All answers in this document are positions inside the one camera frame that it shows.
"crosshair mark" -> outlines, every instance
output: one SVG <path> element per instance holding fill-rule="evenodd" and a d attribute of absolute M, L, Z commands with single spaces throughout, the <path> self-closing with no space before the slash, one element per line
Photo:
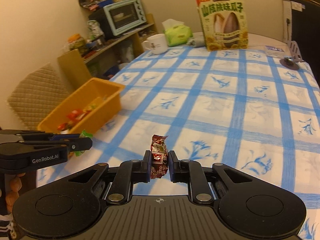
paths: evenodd
<path fill-rule="evenodd" d="M 159 204 L 161 204 L 165 200 L 163 198 L 157 198 L 155 201 L 157 201 Z"/>

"glass jar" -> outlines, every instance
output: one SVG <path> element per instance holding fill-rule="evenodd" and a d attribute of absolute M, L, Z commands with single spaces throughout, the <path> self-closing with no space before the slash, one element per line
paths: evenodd
<path fill-rule="evenodd" d="M 88 51 L 85 39 L 79 34 L 74 34 L 68 38 L 70 50 L 78 49 L 81 55 Z"/>

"plastic tray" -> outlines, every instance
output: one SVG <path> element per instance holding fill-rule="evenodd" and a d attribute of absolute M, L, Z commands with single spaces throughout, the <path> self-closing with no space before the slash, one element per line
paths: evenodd
<path fill-rule="evenodd" d="M 91 78 L 44 118 L 38 125 L 38 130 L 59 133 L 57 127 L 69 121 L 67 118 L 69 113 L 75 109 L 84 109 L 92 102 L 100 101 L 97 108 L 69 131 L 81 133 L 86 130 L 95 133 L 121 110 L 120 92 L 124 87 L 108 80 Z"/>

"sunflower seed bag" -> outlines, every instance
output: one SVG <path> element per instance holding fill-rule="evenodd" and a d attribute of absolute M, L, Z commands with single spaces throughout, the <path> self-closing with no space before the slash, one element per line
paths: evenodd
<path fill-rule="evenodd" d="M 243 0 L 196 2 L 208 51 L 248 47 L 248 25 Z"/>

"orange jar lid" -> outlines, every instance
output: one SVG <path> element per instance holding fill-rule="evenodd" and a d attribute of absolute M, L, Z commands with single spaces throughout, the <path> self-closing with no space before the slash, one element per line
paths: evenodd
<path fill-rule="evenodd" d="M 81 35 L 79 33 L 76 33 L 68 38 L 68 42 L 71 43 L 73 41 L 76 41 L 79 38 L 81 38 Z"/>

